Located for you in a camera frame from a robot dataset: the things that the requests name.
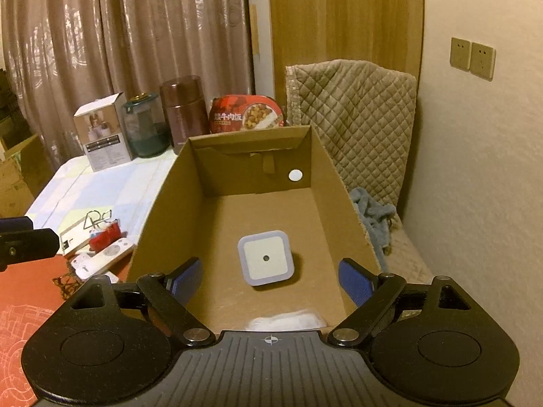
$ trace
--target brown curtain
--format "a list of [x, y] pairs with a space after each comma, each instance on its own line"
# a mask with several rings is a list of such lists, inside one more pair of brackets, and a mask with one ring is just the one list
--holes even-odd
[[58, 166], [81, 155], [73, 115], [116, 92], [202, 78], [208, 100], [250, 93], [245, 0], [1, 0], [6, 67]]

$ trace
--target quilted chair cover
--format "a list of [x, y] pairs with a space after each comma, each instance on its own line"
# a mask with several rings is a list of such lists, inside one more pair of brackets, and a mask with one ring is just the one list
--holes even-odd
[[311, 124], [347, 189], [397, 205], [416, 105], [416, 79], [369, 61], [287, 67], [290, 124]]

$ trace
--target white tissue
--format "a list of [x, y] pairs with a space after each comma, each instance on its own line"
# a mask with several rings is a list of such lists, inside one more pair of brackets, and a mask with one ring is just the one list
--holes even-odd
[[308, 310], [279, 314], [273, 317], [260, 317], [251, 320], [245, 330], [259, 332], [283, 332], [291, 330], [312, 330], [326, 327], [326, 322]]

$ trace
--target red cloth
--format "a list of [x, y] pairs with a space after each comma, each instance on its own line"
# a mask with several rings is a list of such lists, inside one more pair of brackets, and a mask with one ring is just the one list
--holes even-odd
[[0, 272], [0, 407], [26, 407], [36, 401], [21, 369], [21, 351], [64, 303], [53, 279], [66, 271], [66, 260], [57, 255]]

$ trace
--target checkered tablecloth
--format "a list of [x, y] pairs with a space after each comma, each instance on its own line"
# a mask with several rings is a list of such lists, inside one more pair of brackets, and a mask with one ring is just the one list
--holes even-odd
[[172, 149], [154, 158], [93, 172], [86, 156], [61, 166], [36, 198], [26, 215], [34, 228], [51, 228], [57, 234], [87, 212], [112, 210], [121, 231], [136, 243], [151, 206], [176, 155]]

